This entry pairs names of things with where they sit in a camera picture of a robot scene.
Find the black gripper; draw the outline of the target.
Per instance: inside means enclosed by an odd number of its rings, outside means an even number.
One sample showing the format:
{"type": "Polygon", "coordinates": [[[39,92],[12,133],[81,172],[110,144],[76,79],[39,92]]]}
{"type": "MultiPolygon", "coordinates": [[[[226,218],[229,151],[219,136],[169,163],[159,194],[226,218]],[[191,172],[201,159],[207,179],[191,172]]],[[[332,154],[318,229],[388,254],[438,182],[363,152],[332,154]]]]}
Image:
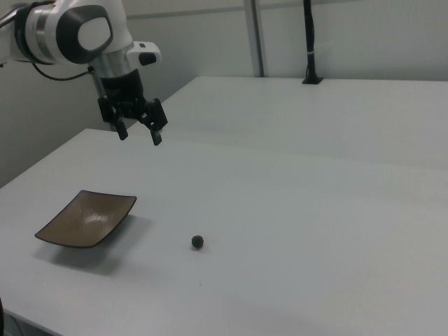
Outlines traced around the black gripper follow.
{"type": "Polygon", "coordinates": [[[99,77],[99,83],[102,93],[97,101],[101,117],[118,133],[120,140],[128,137],[123,116],[139,116],[138,121],[150,130],[153,144],[161,144],[161,132],[168,120],[159,99],[145,100],[139,70],[114,78],[99,77]]]}

